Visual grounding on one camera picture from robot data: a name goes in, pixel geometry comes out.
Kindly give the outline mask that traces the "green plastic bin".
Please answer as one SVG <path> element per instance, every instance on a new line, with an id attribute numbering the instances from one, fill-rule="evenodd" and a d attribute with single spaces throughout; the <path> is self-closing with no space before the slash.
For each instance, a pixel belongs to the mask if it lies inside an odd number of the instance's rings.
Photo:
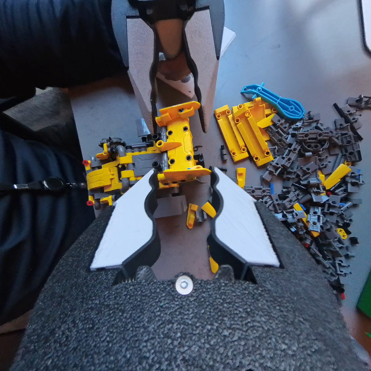
<path id="1" fill-rule="evenodd" d="M 369 272 L 364 284 L 356 308 L 359 312 L 371 319 L 371 272 Z"/>

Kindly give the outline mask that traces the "grey brick block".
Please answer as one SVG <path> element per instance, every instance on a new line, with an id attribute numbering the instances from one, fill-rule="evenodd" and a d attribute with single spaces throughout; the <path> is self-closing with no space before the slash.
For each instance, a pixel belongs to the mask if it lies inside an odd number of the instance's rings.
<path id="1" fill-rule="evenodd" d="M 154 218 L 181 215 L 187 209 L 188 205 L 185 195 L 157 198 L 157 208 L 154 212 Z"/>

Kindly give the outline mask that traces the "black badge reel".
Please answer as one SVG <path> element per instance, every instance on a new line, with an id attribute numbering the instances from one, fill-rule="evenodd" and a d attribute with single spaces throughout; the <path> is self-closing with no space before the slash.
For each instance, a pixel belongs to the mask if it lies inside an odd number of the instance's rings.
<path id="1" fill-rule="evenodd" d="M 11 184 L 11 183 L 0 183 L 1 193 L 12 193 L 12 192 L 53 192 L 61 193 L 74 189 L 87 189 L 86 182 L 66 183 L 62 179 L 57 177 L 49 177 L 46 180 L 37 180 L 28 184 Z"/>

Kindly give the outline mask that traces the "blue brick separator tool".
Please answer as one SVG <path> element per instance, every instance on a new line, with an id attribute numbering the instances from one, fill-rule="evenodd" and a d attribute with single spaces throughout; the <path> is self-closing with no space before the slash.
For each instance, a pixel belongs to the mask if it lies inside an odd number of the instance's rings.
<path id="1" fill-rule="evenodd" d="M 274 106 L 277 111 L 285 118 L 290 120 L 301 120 L 305 116 L 303 105 L 294 99 L 285 98 L 277 95 L 271 90 L 267 89 L 265 83 L 246 85 L 242 88 L 242 94 L 253 95 L 253 99 L 257 96 L 263 101 Z"/>

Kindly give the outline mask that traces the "yellow grey brick toy vehicle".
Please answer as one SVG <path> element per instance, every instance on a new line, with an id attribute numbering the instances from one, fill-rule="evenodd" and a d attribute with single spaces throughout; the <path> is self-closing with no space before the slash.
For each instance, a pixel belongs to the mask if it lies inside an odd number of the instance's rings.
<path id="1" fill-rule="evenodd" d="M 167 152 L 160 151 L 161 141 L 167 141 L 166 127 L 160 134 L 142 138 L 142 142 L 126 145 L 118 137 L 102 139 L 102 152 L 84 160 L 88 189 L 87 205 L 96 210 L 112 205 L 148 171 L 161 174 L 168 169 Z"/>

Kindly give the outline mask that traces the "yellow brick panel assembly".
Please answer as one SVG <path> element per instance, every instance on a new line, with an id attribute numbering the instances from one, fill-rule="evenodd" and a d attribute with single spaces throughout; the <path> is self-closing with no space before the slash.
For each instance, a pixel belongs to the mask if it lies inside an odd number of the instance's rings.
<path id="1" fill-rule="evenodd" d="M 253 101 L 214 110 L 217 123 L 234 162 L 252 157 L 257 166 L 273 160 L 265 128 L 272 124 L 277 109 L 260 97 Z"/>

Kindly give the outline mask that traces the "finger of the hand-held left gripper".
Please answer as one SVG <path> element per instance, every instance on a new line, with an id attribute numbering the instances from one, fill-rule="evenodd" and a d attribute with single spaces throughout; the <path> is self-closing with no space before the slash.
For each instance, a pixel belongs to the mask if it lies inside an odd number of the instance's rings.
<path id="1" fill-rule="evenodd" d="M 216 56 L 210 10 L 197 10 L 186 22 L 184 42 L 187 62 L 194 78 L 194 91 L 203 132 L 212 115 L 219 61 Z"/>
<path id="2" fill-rule="evenodd" d="M 157 85 L 155 75 L 158 63 L 158 48 L 155 32 L 141 18 L 127 19 L 128 75 L 139 104 L 142 117 L 150 131 L 157 130 Z"/>

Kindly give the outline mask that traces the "yellow holed brick assembly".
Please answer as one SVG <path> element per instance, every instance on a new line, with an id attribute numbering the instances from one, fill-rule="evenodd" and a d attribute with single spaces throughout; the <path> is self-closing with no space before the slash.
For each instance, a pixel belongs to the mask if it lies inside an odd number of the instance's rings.
<path id="1" fill-rule="evenodd" d="M 165 161 L 168 168 L 158 174 L 161 187 L 177 186 L 178 183 L 211 174 L 210 170 L 194 159 L 189 117 L 199 108 L 199 102 L 190 101 L 162 108 L 160 116 L 155 118 L 160 128 L 166 129 L 165 139 L 156 144 L 163 154 L 167 152 L 168 155 L 168 160 Z"/>

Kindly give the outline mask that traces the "pile of grey brick parts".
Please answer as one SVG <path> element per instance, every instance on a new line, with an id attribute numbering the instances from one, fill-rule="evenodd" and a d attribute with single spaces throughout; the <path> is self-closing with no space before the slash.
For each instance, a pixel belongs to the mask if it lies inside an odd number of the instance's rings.
<path id="1" fill-rule="evenodd" d="M 319 114 L 289 120 L 278 111 L 265 128 L 273 160 L 266 163 L 260 186 L 243 188 L 264 204 L 322 266 L 328 283 L 345 298 L 342 278 L 350 274 L 351 207 L 364 184 L 356 166 L 361 161 L 358 111 L 370 109 L 370 96 L 349 97 L 335 127 L 325 127 Z"/>

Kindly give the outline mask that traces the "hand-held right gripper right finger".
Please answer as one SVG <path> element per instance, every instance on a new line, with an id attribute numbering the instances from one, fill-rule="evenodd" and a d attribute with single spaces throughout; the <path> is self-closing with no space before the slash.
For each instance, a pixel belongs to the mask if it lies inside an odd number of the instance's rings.
<path id="1" fill-rule="evenodd" d="M 211 221 L 208 246 L 219 266 L 229 265 L 234 278 L 255 281 L 252 266 L 280 267 L 255 200 L 217 167 L 211 167 Z"/>

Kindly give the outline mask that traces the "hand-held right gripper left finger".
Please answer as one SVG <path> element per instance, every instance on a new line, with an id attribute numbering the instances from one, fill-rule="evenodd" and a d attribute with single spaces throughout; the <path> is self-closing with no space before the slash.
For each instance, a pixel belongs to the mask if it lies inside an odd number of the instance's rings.
<path id="1" fill-rule="evenodd" d="M 90 270 L 123 268 L 137 271 L 160 257 L 161 243 L 154 212 L 157 170 L 151 169 L 115 203 Z"/>

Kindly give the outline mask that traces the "yellow curved brick piece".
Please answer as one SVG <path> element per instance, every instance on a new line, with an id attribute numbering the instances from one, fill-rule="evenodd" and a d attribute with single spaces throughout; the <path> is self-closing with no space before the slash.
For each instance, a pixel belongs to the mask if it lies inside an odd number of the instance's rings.
<path id="1" fill-rule="evenodd" d="M 195 204 L 190 203 L 188 206 L 188 214 L 187 214 L 187 221 L 186 225 L 189 229 L 193 228 L 194 221 L 196 219 L 196 211 L 198 210 L 198 206 Z"/>

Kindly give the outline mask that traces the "wooden document stand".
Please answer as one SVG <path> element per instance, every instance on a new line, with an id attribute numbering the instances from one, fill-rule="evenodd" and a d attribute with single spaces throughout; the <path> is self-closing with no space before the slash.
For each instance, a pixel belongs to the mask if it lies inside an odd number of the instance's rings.
<path id="1" fill-rule="evenodd" d="M 371 1 L 359 0 L 361 38 L 365 51 L 371 55 Z"/>

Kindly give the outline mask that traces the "person's left hand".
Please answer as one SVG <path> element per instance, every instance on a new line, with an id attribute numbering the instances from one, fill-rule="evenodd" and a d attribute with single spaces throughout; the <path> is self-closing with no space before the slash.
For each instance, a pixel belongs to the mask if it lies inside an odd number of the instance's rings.
<path id="1" fill-rule="evenodd" d="M 173 59 L 159 61 L 158 73 L 171 81 L 178 81 L 189 75 L 191 71 L 188 67 L 185 53 L 181 52 Z"/>

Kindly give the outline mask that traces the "grey desk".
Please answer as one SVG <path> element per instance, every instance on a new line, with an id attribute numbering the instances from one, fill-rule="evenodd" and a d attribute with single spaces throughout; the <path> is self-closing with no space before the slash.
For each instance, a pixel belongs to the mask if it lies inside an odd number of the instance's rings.
<path id="1" fill-rule="evenodd" d="M 193 144 L 202 146 L 205 165 L 247 170 L 248 185 L 259 185 L 264 172 L 249 159 L 233 164 L 230 155 L 220 159 L 223 138 L 213 110 L 225 104 L 243 103 L 243 86 L 265 82 L 278 95 L 294 98 L 306 111 L 320 113 L 326 126 L 338 117 L 333 103 L 343 105 L 349 96 L 370 96 L 370 57 L 365 51 L 358 1 L 225 1 L 225 26 L 236 37 L 219 60 L 210 127 L 203 133 L 198 113 L 190 118 Z M 84 159 L 100 151 L 99 141 L 108 136 L 126 143 L 141 141 L 136 120 L 142 118 L 127 75 L 107 78 L 69 90 L 81 152 Z M 353 209 L 352 236 L 359 240 L 350 259 L 351 274 L 344 279 L 345 300 L 341 311 L 354 338 L 370 352 L 370 320 L 356 309 L 370 271 L 370 110 L 359 121 L 362 170 L 365 184 Z M 190 272 L 198 279 L 212 279 L 206 238 L 209 221 L 186 227 L 187 213 L 158 220 L 161 255 L 152 267 L 158 279 Z"/>

